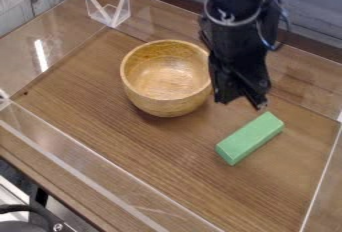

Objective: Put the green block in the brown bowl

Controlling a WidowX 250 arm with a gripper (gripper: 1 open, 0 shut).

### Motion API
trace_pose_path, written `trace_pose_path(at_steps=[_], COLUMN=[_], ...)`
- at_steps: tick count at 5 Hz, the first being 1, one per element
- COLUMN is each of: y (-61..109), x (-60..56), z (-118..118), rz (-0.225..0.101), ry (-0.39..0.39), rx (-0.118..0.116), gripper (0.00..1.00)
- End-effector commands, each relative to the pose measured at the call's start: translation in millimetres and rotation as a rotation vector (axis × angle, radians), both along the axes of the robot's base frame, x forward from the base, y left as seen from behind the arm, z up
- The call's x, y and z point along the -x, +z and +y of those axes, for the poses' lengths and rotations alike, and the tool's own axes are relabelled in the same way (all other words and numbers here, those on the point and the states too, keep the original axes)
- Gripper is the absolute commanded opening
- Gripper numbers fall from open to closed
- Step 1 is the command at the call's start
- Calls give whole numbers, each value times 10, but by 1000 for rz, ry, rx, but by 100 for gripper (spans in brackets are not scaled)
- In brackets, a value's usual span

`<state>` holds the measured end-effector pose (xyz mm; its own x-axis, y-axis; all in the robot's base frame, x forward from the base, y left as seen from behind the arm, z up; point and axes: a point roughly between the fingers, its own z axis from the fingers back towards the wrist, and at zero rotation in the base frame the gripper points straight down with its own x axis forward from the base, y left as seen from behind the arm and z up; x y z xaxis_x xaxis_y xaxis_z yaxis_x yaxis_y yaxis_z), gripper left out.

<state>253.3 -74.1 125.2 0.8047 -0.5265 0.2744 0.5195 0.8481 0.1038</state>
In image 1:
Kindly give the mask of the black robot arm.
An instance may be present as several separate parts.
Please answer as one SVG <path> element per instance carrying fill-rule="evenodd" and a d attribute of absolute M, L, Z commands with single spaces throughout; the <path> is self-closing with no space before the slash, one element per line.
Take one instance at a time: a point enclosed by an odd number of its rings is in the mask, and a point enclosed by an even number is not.
<path fill-rule="evenodd" d="M 277 26 L 288 21 L 281 0 L 205 0 L 199 19 L 207 45 L 213 100 L 244 97 L 253 108 L 267 105 L 271 81 L 267 53 L 281 48 Z"/>

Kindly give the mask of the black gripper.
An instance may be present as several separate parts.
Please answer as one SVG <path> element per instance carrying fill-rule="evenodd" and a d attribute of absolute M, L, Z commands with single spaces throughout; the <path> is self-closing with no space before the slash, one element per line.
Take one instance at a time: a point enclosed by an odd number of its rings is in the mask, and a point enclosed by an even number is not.
<path fill-rule="evenodd" d="M 200 37 L 209 56 L 208 68 L 213 101 L 228 104 L 245 97 L 256 110 L 267 104 L 271 88 L 265 65 L 275 45 L 279 10 L 272 5 L 257 6 L 243 18 L 220 7 L 205 5 L 199 19 Z"/>

